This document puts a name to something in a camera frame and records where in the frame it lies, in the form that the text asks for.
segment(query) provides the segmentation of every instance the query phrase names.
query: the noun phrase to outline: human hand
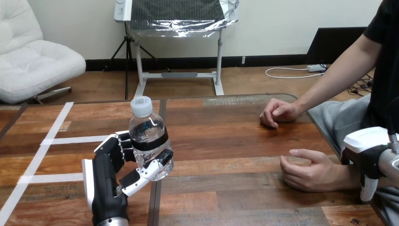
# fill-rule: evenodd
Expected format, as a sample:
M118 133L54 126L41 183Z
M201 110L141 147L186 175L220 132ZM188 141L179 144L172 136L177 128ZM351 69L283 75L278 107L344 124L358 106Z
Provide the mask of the human hand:
M351 166L334 164L322 152L307 149L289 152L294 157L311 161L310 166L297 166L290 164L285 156L280 157L283 179L289 186L307 192L359 188L360 174Z
M294 121L300 114L301 112L294 103L290 104L273 98L267 103L259 119L266 126L278 128L277 121Z

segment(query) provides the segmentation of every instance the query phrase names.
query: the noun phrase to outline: white bottle cap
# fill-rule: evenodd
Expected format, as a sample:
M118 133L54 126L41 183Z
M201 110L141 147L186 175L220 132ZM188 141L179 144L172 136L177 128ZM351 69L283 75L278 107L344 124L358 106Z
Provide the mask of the white bottle cap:
M139 118L148 116L152 113L152 102L149 97L135 97L130 102L133 115Z

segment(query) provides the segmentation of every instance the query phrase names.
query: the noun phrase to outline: bottle label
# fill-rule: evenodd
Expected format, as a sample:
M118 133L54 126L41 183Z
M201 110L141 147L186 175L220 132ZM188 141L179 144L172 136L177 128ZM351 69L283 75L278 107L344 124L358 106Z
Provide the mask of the bottle label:
M157 124L160 123L163 126L163 122L161 122L161 121L155 120L154 122L156 122ZM135 130L137 129L139 131L144 132L147 129L151 128L151 126L149 127L149 125L147 125L147 124L148 123L143 122L143 123L137 125L134 129ZM168 131L167 131L166 127L165 127L165 133L161 137L159 137L158 139L153 140L151 142L136 142L133 139L130 139L130 140L132 141L132 145L133 145L133 147L135 149L137 149L139 151L142 151L142 152L145 152L145 151L150 151L152 149L155 149L155 148L163 145L165 142L168 141L168 139L169 139Z

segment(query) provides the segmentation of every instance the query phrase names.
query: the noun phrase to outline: robotic hand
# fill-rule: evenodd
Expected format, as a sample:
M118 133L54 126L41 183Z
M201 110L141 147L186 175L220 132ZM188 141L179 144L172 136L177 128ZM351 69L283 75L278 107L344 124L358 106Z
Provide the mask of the robotic hand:
M83 159L83 180L94 226L127 226L128 197L150 182L172 159L173 152L163 150L142 169L137 168L116 181L116 173L127 161L136 161L129 132L109 135L96 149L92 160Z
M399 188L399 135L392 124L393 106L399 103L394 99L387 109L387 129L372 127L353 132L343 140L345 148L341 153L341 163L361 169L360 199L364 202L373 198L378 179L387 178L392 186Z

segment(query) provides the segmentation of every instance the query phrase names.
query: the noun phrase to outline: water bottle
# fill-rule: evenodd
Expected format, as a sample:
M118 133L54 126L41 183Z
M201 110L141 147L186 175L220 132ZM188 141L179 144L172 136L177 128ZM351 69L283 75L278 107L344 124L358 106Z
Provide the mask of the water bottle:
M129 123L129 135L133 144L133 151L137 165L142 168L152 161L163 150L172 150L163 119L152 111L149 97L135 97L131 102L133 117ZM152 181L161 180L173 169L171 159Z

